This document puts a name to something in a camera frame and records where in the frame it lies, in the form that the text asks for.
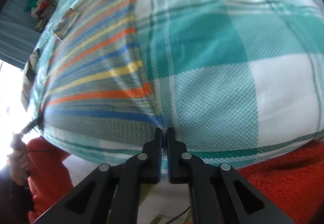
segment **black sleeve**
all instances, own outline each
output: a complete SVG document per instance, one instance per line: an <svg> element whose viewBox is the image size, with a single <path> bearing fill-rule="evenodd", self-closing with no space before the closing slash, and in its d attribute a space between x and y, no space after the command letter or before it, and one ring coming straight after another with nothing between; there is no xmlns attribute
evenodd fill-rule
<svg viewBox="0 0 324 224"><path fill-rule="evenodd" d="M10 168L0 171L0 216L1 222L21 224L29 223L28 211L33 210L34 203L28 184L19 186L10 177Z"/></svg>

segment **green and white checkered cloth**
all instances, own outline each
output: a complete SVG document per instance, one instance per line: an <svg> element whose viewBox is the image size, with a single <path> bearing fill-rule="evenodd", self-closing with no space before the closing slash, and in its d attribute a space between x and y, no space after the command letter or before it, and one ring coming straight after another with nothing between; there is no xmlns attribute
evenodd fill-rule
<svg viewBox="0 0 324 224"><path fill-rule="evenodd" d="M34 116L52 31L76 1L60 0L38 43ZM164 124L206 163L246 166L323 133L324 17L312 0L137 0L135 15ZM51 127L44 136L98 163L122 163L142 148Z"/></svg>

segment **red cloth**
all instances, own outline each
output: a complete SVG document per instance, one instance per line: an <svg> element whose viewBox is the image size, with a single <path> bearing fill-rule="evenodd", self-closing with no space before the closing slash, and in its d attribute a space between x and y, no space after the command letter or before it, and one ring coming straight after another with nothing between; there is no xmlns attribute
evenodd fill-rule
<svg viewBox="0 0 324 224"><path fill-rule="evenodd" d="M31 176L28 178L33 195L34 211L28 216L34 221L58 200L73 189L67 168L62 162L70 155L39 137L27 144L30 150L50 150L50 152L29 152Z"/></svg>
<svg viewBox="0 0 324 224"><path fill-rule="evenodd" d="M289 154L238 170L289 215L307 224L324 201L324 144L311 141Z"/></svg>

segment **gray curtain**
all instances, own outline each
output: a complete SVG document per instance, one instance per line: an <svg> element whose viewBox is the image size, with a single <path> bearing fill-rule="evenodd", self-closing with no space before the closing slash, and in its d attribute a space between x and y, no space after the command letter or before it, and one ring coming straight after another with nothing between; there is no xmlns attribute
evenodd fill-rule
<svg viewBox="0 0 324 224"><path fill-rule="evenodd" d="M0 12L0 59L23 69L41 36L38 21L24 12L29 0L8 0Z"/></svg>

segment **striped fabric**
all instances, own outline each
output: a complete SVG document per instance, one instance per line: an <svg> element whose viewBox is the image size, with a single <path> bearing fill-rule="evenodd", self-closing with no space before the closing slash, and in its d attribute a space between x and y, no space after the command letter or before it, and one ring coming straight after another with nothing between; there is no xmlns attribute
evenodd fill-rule
<svg viewBox="0 0 324 224"><path fill-rule="evenodd" d="M56 146L117 164L174 127L205 162L242 167L323 133L324 20L311 0L93 0L55 46L77 2L60 0L38 43L29 111L43 106Z"/></svg>

